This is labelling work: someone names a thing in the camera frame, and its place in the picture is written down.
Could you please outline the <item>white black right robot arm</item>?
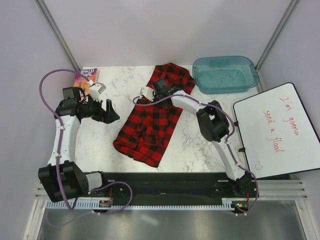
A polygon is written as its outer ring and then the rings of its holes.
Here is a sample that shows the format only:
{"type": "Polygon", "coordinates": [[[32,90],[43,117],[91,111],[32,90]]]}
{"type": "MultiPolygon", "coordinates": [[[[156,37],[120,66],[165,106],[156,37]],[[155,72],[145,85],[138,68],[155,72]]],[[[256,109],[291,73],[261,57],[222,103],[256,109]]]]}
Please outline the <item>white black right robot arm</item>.
{"type": "Polygon", "coordinates": [[[152,84],[153,103],[163,108],[173,106],[187,111],[197,118],[201,135],[217,150],[229,180],[229,191],[235,197],[242,196],[252,181],[251,174],[240,164],[232,149],[230,136],[235,132],[232,119],[221,109],[218,101],[203,103],[177,86],[170,87],[163,78],[152,84]]]}

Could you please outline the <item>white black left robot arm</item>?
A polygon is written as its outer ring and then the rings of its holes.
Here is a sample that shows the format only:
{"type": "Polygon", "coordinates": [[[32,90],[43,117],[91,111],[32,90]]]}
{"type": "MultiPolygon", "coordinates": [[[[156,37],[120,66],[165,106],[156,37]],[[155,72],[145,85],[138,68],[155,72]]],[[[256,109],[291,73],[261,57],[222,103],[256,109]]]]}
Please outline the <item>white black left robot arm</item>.
{"type": "Polygon", "coordinates": [[[100,172],[84,173],[76,164],[76,139],[82,119],[111,124],[119,120],[110,99],[103,108],[102,93],[106,86],[95,83],[86,95],[80,87],[62,90],[63,100],[54,112],[56,134],[47,166],[38,170],[38,178],[49,199],[54,202],[76,199],[93,191],[99,197],[110,191],[100,172]]]}

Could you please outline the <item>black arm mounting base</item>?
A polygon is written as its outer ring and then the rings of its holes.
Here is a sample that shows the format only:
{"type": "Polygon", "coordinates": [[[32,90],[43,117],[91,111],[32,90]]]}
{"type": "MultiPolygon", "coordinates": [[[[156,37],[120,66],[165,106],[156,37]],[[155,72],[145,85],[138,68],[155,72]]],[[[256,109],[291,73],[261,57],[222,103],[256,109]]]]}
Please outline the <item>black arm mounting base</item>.
{"type": "Polygon", "coordinates": [[[259,195],[257,184],[248,173],[238,180],[229,179],[223,172],[102,172],[101,176],[103,186],[116,182],[111,187],[113,198],[130,193],[125,183],[131,187],[134,197],[186,194],[246,199],[259,195]]]}

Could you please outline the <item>red black plaid shirt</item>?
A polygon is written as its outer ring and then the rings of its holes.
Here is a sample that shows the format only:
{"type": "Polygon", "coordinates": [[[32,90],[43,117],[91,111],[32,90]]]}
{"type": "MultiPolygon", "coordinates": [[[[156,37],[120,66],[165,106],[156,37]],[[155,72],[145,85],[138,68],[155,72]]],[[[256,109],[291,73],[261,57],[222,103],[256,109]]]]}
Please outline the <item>red black plaid shirt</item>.
{"type": "MultiPolygon", "coordinates": [[[[159,79],[190,94],[195,86],[189,70],[174,63],[157,65],[147,83],[151,87],[159,79]]],[[[114,148],[150,167],[157,168],[169,145],[182,109],[174,106],[135,106],[113,141],[114,148]]]]}

